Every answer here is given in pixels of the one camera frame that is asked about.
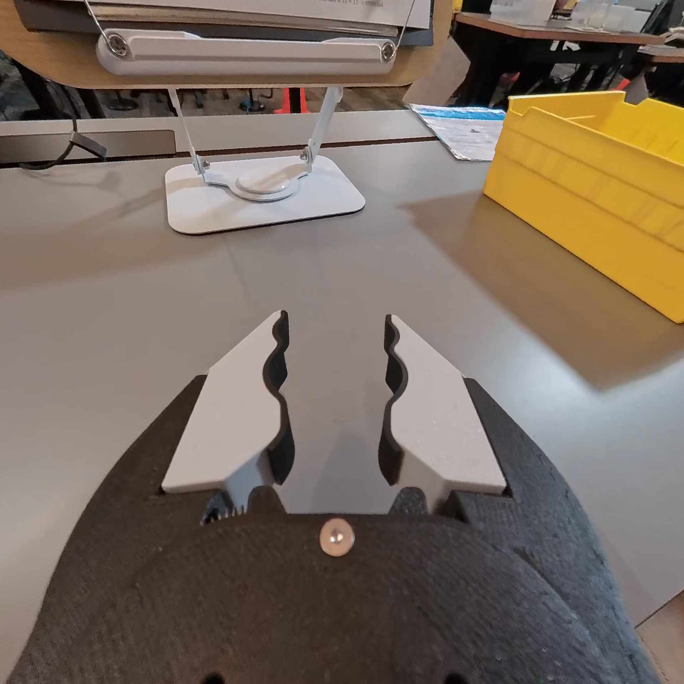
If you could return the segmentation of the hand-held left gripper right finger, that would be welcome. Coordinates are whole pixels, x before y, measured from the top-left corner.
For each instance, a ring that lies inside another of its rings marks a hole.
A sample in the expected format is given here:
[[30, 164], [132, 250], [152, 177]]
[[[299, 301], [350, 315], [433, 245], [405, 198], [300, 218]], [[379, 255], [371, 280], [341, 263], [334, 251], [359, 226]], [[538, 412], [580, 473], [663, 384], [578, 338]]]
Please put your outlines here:
[[463, 374], [397, 315], [384, 322], [380, 472], [400, 490], [422, 492], [438, 514], [453, 492], [505, 493], [508, 483]]

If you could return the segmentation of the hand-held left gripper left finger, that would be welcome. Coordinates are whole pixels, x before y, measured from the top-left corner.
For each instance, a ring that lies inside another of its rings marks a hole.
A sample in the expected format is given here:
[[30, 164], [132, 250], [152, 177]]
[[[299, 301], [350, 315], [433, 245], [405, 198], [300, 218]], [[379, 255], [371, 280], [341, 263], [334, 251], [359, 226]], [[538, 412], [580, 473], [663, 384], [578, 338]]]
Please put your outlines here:
[[284, 483], [295, 457], [280, 392], [288, 346], [279, 310], [211, 366], [161, 483], [166, 494], [222, 491], [231, 508], [247, 508], [255, 488]]

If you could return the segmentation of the yellow storage bin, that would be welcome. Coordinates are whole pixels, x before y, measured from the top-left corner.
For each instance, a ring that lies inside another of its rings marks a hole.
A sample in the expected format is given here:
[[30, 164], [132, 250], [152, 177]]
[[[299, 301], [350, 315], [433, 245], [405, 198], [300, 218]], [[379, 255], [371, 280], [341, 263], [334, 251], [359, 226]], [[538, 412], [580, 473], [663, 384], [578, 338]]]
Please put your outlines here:
[[682, 324], [683, 108], [625, 97], [511, 97], [483, 193]]

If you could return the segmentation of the grey desk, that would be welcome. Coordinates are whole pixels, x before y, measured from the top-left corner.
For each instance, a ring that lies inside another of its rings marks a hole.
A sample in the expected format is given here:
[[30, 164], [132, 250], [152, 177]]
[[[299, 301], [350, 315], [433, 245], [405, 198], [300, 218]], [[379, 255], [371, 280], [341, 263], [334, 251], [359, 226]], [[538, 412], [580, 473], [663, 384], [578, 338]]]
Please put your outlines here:
[[1, 682], [98, 486], [163, 409], [289, 314], [288, 512], [387, 513], [378, 443], [398, 315], [483, 389], [581, 501], [663, 683], [683, 682], [683, 325], [483, 194], [408, 112], [338, 114], [350, 216], [189, 237], [143, 156], [170, 119], [85, 122], [131, 154], [1, 170]]

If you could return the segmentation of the black desk mat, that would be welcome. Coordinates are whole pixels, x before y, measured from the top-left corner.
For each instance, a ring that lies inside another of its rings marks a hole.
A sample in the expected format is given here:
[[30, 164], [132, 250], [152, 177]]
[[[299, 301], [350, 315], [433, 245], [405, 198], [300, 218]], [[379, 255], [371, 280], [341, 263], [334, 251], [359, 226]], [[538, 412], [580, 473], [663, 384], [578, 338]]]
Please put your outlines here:
[[[156, 157], [176, 154], [172, 130], [114, 131], [85, 133], [106, 148], [106, 159], [124, 157]], [[70, 132], [1, 136], [1, 163], [44, 162], [58, 158], [66, 149]]]

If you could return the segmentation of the white document stand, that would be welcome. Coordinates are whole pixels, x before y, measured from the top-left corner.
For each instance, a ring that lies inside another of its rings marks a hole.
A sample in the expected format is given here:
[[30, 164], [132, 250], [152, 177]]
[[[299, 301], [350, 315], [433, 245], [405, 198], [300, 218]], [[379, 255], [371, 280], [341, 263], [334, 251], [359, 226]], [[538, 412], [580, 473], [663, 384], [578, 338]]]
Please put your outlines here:
[[298, 156], [208, 162], [193, 147], [177, 91], [168, 87], [192, 159], [165, 175], [169, 226], [208, 235], [357, 213], [364, 196], [327, 157], [323, 137], [343, 96], [342, 76], [381, 76], [394, 65], [390, 38], [319, 41], [202, 38], [186, 31], [104, 30], [98, 61], [126, 76], [323, 77], [327, 85], [311, 137]]

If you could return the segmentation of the laminated instruction sheet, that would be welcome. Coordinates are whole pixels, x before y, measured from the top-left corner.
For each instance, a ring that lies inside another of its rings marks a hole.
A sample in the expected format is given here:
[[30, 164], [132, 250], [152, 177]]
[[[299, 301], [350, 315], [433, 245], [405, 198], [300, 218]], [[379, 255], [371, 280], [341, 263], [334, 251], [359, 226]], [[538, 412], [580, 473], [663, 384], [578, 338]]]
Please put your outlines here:
[[489, 162], [494, 158], [506, 111], [415, 104], [410, 108], [456, 159]]

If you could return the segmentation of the beige sign board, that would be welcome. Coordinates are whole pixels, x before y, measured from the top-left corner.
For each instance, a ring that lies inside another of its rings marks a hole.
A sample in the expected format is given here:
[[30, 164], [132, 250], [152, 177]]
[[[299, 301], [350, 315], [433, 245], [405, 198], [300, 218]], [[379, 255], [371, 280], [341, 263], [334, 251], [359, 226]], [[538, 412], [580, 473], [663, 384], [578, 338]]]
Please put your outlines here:
[[463, 50], [449, 37], [436, 63], [409, 87], [404, 102], [408, 105], [447, 105], [465, 80], [470, 64]]

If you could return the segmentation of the wooden stand board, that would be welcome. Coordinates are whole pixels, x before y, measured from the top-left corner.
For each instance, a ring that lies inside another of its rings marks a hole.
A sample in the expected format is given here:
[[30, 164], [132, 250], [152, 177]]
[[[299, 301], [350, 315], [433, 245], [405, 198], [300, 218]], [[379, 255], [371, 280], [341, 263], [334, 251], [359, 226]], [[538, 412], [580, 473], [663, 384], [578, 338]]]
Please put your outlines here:
[[392, 69], [386, 75], [294, 76], [268, 74], [252, 76], [160, 75], [129, 77], [111, 74], [98, 62], [97, 39], [84, 33], [39, 33], [28, 31], [12, 1], [1, 2], [1, 51], [45, 79], [87, 90], [246, 89], [343, 86], [353, 88], [400, 87], [410, 85], [431, 71], [446, 45], [452, 21], [452, 2], [435, 1], [433, 45], [398, 49]]

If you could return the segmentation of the long wooden table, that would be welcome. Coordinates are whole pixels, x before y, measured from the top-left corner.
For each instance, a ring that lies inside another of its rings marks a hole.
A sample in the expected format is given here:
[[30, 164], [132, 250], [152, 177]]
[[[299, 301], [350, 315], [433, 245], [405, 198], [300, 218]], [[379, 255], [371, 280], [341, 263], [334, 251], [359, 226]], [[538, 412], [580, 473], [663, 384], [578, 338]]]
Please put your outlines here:
[[529, 94], [557, 65], [575, 67], [566, 92], [604, 90], [634, 62], [641, 47], [664, 46], [682, 38], [683, 29], [653, 35], [580, 29], [560, 21], [534, 27], [459, 12], [451, 35], [469, 60], [466, 77], [455, 91], [456, 104], [488, 107], [503, 75], [518, 75], [513, 96]]

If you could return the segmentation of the instruction sheet on stand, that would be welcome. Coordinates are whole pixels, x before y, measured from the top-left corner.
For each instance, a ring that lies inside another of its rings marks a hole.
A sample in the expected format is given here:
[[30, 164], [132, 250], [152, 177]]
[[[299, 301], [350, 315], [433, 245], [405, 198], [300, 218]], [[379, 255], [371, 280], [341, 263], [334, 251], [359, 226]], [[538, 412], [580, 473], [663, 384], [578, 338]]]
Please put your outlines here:
[[14, 1], [30, 31], [184, 31], [203, 38], [389, 38], [433, 44], [433, 1]]

